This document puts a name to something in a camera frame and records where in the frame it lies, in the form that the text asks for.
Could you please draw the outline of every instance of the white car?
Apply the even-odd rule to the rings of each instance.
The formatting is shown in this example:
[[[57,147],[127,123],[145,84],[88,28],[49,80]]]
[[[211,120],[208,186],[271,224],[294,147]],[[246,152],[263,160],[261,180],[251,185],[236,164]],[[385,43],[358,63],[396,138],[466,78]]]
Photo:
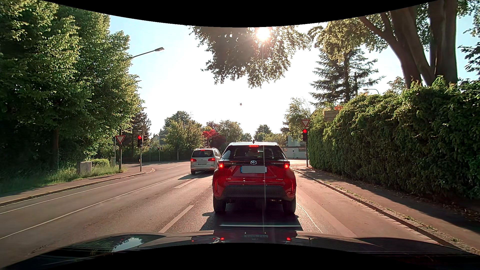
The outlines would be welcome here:
[[[218,168],[218,160],[221,157],[220,151],[216,148],[197,148],[193,151],[190,159],[190,171],[192,174],[204,171],[213,172]]]

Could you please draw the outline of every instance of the red toyota suv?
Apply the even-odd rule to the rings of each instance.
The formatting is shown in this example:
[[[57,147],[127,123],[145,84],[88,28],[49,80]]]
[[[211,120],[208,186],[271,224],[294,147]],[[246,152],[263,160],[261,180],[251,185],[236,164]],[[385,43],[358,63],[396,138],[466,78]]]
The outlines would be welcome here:
[[[215,212],[239,198],[266,198],[281,203],[285,213],[295,213],[297,181],[277,143],[229,144],[214,171],[212,188]]]

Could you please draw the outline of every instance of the hedge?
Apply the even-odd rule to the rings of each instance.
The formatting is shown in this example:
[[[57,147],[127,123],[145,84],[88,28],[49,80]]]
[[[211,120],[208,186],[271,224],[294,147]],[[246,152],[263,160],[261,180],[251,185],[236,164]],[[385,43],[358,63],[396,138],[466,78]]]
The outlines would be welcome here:
[[[110,161],[108,159],[92,159],[89,160],[92,162],[93,167],[109,167]]]
[[[480,81],[358,96],[332,122],[311,124],[316,169],[419,196],[480,198]]]

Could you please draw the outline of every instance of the rear window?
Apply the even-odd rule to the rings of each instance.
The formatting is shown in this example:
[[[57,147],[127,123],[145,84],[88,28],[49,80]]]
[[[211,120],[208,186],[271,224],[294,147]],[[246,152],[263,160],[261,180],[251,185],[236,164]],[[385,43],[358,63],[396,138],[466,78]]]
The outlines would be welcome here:
[[[259,146],[249,147],[245,146],[229,146],[222,156],[226,160],[283,160],[286,159],[285,154],[279,146]]]
[[[213,157],[213,151],[212,150],[195,150],[192,154],[192,158],[209,158]]]

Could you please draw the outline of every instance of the car wheel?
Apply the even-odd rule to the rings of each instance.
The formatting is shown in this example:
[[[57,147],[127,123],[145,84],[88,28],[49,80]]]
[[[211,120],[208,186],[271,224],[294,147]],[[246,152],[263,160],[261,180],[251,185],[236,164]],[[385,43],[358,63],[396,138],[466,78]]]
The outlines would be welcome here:
[[[227,208],[227,203],[225,200],[219,200],[217,198],[215,198],[215,196],[213,197],[213,210],[215,211],[215,213],[222,213],[222,212],[225,212],[225,208]]]
[[[297,198],[293,198],[292,201],[282,201],[283,212],[286,214],[295,214],[295,210],[297,209]]]

